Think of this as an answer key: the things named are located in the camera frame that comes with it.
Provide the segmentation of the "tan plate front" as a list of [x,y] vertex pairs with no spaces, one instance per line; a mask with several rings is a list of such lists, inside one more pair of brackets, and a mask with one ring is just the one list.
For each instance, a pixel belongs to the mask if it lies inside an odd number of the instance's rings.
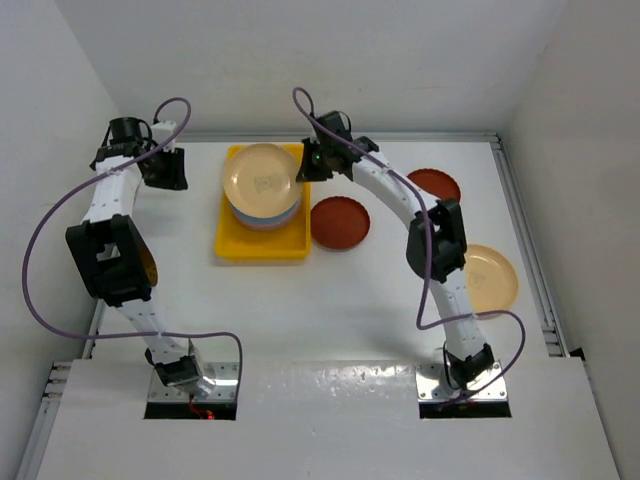
[[298,160],[283,147],[259,143],[242,147],[225,162],[224,193],[233,207],[256,218],[279,216],[302,195]]

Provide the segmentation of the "tan plate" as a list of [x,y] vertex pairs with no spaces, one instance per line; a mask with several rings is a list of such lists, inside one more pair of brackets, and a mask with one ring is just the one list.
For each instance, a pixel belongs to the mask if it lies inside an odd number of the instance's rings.
[[224,193],[233,207],[256,218],[279,216],[302,195],[298,160],[283,147],[259,143],[242,147],[225,162]]
[[519,295],[519,279],[511,262],[499,251],[485,245],[470,244],[465,254],[467,291],[475,312],[483,319],[509,310]]

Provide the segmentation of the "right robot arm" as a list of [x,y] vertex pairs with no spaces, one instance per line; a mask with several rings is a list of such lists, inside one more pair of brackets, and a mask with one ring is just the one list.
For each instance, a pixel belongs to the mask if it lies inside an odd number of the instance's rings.
[[305,117],[314,135],[302,141],[297,180],[320,182],[344,175],[400,219],[408,231],[406,260],[424,280],[416,326],[420,330],[444,327],[445,378],[462,400],[470,398],[469,384],[493,366],[494,355],[466,288],[467,242],[459,203],[422,190],[398,172],[369,138],[354,139],[339,112]]

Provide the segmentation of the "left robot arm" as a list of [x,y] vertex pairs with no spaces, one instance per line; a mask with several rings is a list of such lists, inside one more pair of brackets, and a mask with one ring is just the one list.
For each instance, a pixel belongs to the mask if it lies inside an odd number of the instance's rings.
[[191,341],[165,334],[153,302],[157,266],[133,221],[140,186],[188,187],[184,151],[174,142],[177,129],[173,121],[110,121],[110,137],[91,164],[97,179],[91,204],[81,223],[66,230],[65,239],[88,293],[143,334],[145,356],[161,383],[196,396],[205,385],[203,368]]

